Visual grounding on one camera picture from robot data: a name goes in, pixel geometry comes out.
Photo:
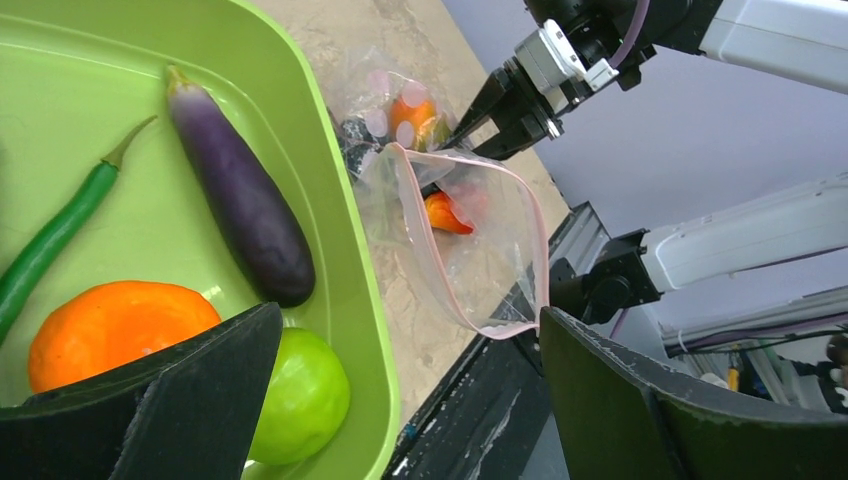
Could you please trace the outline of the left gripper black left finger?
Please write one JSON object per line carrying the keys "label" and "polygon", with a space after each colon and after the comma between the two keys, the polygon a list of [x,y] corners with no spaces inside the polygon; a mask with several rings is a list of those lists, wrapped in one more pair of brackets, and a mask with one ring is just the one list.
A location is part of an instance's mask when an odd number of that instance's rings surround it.
{"label": "left gripper black left finger", "polygon": [[1,411],[5,479],[237,479],[282,336],[264,303]]}

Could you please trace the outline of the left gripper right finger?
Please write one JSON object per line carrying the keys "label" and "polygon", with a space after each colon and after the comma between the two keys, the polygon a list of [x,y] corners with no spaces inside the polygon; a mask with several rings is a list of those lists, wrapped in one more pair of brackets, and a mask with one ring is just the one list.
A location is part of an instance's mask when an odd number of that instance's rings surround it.
{"label": "left gripper right finger", "polygon": [[573,479],[843,479],[847,419],[735,393],[546,307],[544,375]]}

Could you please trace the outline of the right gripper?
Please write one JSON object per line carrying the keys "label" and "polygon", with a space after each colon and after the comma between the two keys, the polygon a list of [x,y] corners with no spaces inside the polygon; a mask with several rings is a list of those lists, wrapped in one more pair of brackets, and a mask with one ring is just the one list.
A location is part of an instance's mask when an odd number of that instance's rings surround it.
{"label": "right gripper", "polygon": [[512,61],[529,83],[530,101],[541,110],[541,124],[534,117],[521,118],[515,73],[498,68],[489,74],[441,149],[458,147],[491,121],[497,132],[475,147],[473,153],[491,160],[508,160],[547,135],[551,139],[561,136],[564,127],[560,117],[619,75],[605,58],[585,66],[553,19],[545,20],[515,47]]}

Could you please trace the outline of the orange green fake mango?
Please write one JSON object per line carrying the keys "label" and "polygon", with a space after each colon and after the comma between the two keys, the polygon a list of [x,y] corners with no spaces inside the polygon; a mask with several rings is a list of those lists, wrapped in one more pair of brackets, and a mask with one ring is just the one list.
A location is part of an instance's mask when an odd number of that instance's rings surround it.
{"label": "orange green fake mango", "polygon": [[388,108],[389,138],[406,149],[427,152],[438,149],[450,136],[448,116],[429,97],[414,97],[412,105],[398,95]]}

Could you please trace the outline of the green fake apple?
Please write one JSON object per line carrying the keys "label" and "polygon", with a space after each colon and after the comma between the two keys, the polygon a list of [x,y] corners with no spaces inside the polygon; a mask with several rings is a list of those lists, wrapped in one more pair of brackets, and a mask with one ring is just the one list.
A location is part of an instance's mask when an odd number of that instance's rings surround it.
{"label": "green fake apple", "polygon": [[248,458],[279,466],[313,456],[334,438],[350,404],[350,381],[331,346],[307,329],[286,328]]}

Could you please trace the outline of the clear zip top bag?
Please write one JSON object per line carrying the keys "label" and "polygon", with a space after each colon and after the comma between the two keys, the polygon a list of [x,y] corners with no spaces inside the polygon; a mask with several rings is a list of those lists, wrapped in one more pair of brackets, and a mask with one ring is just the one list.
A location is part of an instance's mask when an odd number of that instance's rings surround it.
{"label": "clear zip top bag", "polygon": [[549,303],[541,204],[500,163],[447,141],[456,120],[427,85],[390,64],[342,67],[331,110],[380,277],[407,276],[449,321],[492,339],[536,329]]}

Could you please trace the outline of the red fake food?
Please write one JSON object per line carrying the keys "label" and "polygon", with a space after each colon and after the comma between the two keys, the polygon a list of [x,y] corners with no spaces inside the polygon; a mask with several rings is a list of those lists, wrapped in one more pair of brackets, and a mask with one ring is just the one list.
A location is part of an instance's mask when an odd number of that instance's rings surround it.
{"label": "red fake food", "polygon": [[442,191],[431,193],[424,198],[424,206],[432,228],[457,235],[470,235],[474,232],[472,224],[462,222],[454,211],[454,202]]}

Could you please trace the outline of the orange fake fruit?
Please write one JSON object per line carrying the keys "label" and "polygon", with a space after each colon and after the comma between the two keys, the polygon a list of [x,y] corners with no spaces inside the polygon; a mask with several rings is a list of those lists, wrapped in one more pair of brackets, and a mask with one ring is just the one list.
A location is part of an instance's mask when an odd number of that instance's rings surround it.
{"label": "orange fake fruit", "polygon": [[93,286],[51,312],[27,359],[32,392],[44,393],[131,363],[222,322],[184,286],[141,280]]}

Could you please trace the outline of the purple fake eggplant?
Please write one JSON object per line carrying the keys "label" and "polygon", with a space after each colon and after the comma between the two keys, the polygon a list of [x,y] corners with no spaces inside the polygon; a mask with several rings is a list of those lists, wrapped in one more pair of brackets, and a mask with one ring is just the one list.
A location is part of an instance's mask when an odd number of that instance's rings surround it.
{"label": "purple fake eggplant", "polygon": [[206,88],[174,64],[164,78],[170,121],[242,274],[267,301],[304,304],[317,270],[289,202]]}

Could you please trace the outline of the green fake pepper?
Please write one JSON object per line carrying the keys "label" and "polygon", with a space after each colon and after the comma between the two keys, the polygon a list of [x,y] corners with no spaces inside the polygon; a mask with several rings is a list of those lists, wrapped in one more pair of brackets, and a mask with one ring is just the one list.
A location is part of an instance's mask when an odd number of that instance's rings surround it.
{"label": "green fake pepper", "polygon": [[157,117],[136,124],[89,171],[73,196],[21,249],[1,276],[1,339],[5,340],[50,266],[107,198],[134,139]]}

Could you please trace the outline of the green plastic tray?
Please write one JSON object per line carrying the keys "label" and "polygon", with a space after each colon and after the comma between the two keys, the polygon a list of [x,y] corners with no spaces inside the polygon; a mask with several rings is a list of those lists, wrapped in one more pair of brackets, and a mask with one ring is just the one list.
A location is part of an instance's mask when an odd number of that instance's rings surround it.
{"label": "green plastic tray", "polygon": [[376,479],[398,382],[313,72],[248,1],[1,5],[1,475]]}

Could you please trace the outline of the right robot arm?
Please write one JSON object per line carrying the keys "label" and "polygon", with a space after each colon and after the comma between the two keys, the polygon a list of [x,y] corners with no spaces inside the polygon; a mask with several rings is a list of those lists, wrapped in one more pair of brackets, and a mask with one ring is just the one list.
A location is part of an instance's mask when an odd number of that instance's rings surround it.
{"label": "right robot arm", "polygon": [[[535,26],[522,1],[443,1],[484,70]],[[847,96],[658,49],[628,92],[613,85],[519,157],[611,236],[693,219],[847,171]],[[645,307],[666,326],[706,323],[847,285],[847,249],[699,282]]]}

